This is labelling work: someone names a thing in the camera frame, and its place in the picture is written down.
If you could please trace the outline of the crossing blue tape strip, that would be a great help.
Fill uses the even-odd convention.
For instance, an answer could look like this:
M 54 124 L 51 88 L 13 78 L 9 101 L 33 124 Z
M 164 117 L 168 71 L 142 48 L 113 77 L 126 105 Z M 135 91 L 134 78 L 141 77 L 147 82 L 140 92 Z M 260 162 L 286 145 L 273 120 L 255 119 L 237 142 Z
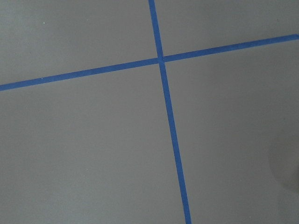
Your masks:
M 209 49 L 201 49 L 201 50 L 196 50 L 196 51 L 179 53 L 179 54 L 164 56 L 163 59 L 167 63 L 167 62 L 178 61 L 178 60 L 183 60 L 183 59 L 188 59 L 188 58 L 207 56 L 207 55 L 219 54 L 219 53 L 223 53 L 223 52 L 259 47 L 259 46 L 263 46 L 263 45 L 271 45 L 271 44 L 276 44 L 276 43 L 281 43 L 281 42 L 296 41 L 298 39 L 299 39 L 298 34 L 285 35 L 285 36 L 267 38 L 267 39 L 262 39 L 262 40 L 242 42 L 242 43 L 214 47 L 214 48 L 209 48 Z M 74 79 L 74 78 L 79 78 L 79 77 L 86 77 L 86 76 L 92 76 L 92 75 L 97 75 L 97 74 L 102 74 L 102 73 L 108 73 L 108 72 L 113 72 L 113 71 L 118 71 L 118 70 L 126 70 L 126 69 L 131 69 L 131 68 L 144 67 L 144 66 L 148 66 L 148 65 L 158 64 L 158 62 L 159 62 L 158 58 L 151 58 L 151 59 L 145 59 L 145 60 L 134 61 L 134 62 L 129 62 L 129 63 L 109 65 L 109 66 L 104 66 L 104 67 L 94 68 L 94 69 L 89 69 L 89 70 L 64 73 L 64 74 L 60 74 L 60 75 L 40 77 L 40 78 L 29 79 L 29 80 L 14 82 L 14 83 L 2 84 L 0 86 L 0 90 L 7 91 L 7 90 L 12 90 L 12 89 L 18 89 L 18 88 L 23 88 L 23 87 L 39 85 L 39 84 L 46 84 L 46 83 L 64 81 L 64 80 Z

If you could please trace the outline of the long blue tape strip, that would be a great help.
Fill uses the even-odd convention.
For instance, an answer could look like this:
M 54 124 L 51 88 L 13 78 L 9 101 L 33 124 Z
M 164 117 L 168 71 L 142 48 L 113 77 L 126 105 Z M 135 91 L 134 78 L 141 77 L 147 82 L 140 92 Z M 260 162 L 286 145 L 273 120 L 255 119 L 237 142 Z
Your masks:
M 156 9 L 156 4 L 155 4 L 154 0 L 148 0 L 148 3 L 149 3 L 151 23 L 152 23 L 152 27 L 153 27 L 153 34 L 154 34 L 154 39 L 155 39 L 156 51 L 157 51 L 157 61 L 158 61 L 158 65 L 159 65 L 162 88 L 163 88 L 163 93 L 164 93 L 164 101 L 165 101 L 165 107 L 166 107 L 166 112 L 167 112 L 167 119 L 168 119 L 169 129 L 170 129 L 173 154 L 174 154 L 176 171 L 177 171 L 177 176 L 178 176 L 181 201 L 182 201 L 182 205 L 183 205 L 185 223 L 191 224 L 192 218 L 191 218 L 187 189 L 186 189 L 186 184 L 185 184 L 185 175 L 184 175 L 184 170 L 183 170 L 183 164 L 182 164 L 182 160 L 181 160 L 180 148 L 179 148 L 179 143 L 178 143 L 176 124 L 175 124 L 175 119 L 174 119 L 174 114 L 173 114 L 171 93 L 170 93 L 170 89 L 169 89 L 169 82 L 168 82 L 168 76 L 167 76 L 167 71 L 166 71 L 166 64 L 164 61 L 164 52 L 163 52 L 162 39 L 161 39 L 160 29 L 159 29 L 157 9 Z

